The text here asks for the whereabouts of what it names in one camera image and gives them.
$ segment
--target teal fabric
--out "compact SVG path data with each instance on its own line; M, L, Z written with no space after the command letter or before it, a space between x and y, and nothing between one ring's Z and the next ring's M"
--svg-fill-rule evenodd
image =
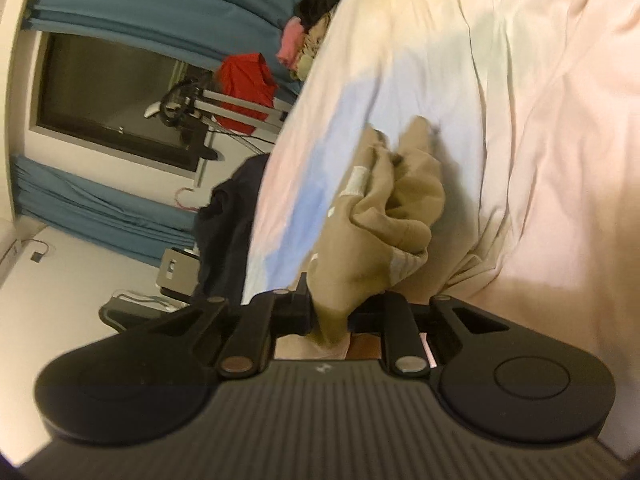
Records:
M192 248L195 213L133 196L12 157L19 213L69 234L158 267L166 248Z
M25 28L146 48L212 68L260 52L281 84L299 88L275 55L297 0L30 0Z

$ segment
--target mattress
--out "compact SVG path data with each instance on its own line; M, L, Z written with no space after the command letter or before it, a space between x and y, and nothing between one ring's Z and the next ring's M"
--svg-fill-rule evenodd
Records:
M51 227L27 242L0 287L0 451L24 462L49 442L33 400L39 372L57 356L115 330L98 309L116 290L157 294L158 269Z
M596 354L603 441L640 447L640 0L342 0L258 200L244 299L287 286L367 123L436 126L439 291Z

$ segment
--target red clothing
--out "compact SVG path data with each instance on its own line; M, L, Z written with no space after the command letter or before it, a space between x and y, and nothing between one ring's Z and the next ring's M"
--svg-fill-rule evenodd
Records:
M276 85L262 54L228 56L218 69L218 80L222 85L223 94L273 108L273 96L278 85ZM241 106L229 103L222 103L220 106L261 121L267 118L267 114ZM254 126L239 123L233 119L217 115L215 117L222 126L236 132L251 135L255 130Z

